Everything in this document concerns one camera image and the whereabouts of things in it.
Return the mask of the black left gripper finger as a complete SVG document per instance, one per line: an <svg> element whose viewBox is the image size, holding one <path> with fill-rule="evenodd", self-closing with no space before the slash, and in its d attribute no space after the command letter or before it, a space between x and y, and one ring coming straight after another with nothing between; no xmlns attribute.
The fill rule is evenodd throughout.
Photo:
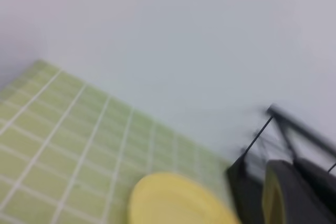
<svg viewBox="0 0 336 224"><path fill-rule="evenodd" d="M265 223L335 223L335 213L286 161L267 163L262 203Z"/></svg>

